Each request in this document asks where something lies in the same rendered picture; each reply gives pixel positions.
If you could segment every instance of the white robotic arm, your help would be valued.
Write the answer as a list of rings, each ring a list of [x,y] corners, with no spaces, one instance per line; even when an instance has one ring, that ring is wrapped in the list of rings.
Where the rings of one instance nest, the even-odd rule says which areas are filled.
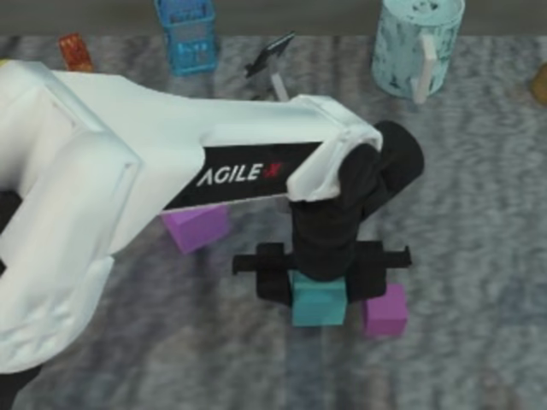
[[[160,212],[338,194],[341,161],[381,134],[328,97],[176,97],[115,75],[0,67],[0,190],[23,199],[0,237],[0,373],[63,351],[113,266]]]

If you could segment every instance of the mug handle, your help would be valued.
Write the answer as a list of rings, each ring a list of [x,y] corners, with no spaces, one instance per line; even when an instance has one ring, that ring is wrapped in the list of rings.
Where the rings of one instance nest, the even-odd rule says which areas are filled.
[[[419,78],[412,79],[413,99],[416,104],[423,104],[427,100],[433,80],[433,68],[438,60],[433,35],[422,32],[420,45],[424,57],[421,74]]]

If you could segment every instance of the logo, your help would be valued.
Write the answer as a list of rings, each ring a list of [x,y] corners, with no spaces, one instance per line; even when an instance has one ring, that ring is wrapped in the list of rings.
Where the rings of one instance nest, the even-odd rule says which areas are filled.
[[[256,181],[261,176],[266,179],[275,178],[279,175],[281,163],[276,162],[265,166],[264,164],[224,166],[217,170],[208,169],[197,181],[196,186],[222,185],[234,182]]]

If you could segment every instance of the mug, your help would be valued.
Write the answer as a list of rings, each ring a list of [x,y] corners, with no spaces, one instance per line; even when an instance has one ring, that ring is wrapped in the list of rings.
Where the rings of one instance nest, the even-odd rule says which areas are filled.
[[[464,0],[384,0],[372,61],[376,84],[424,103],[443,85],[464,10]]]

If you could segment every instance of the gray table surface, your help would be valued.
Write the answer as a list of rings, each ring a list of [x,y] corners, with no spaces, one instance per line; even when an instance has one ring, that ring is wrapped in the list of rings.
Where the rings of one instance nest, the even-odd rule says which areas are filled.
[[[249,98],[243,65],[267,38],[223,38],[215,75],[168,75],[161,38],[88,38],[97,70],[190,97]],[[461,38],[441,92],[415,108],[370,78],[371,38],[297,38],[288,85],[327,94],[420,140],[426,173],[364,227],[389,248],[409,299],[398,339],[290,326],[256,299],[230,257],[289,240],[271,201],[232,207],[232,234],[178,253],[159,220],[124,251],[85,334],[25,390],[16,410],[545,410],[547,111],[526,82],[547,38]],[[54,38],[0,38],[0,52],[62,67]]]

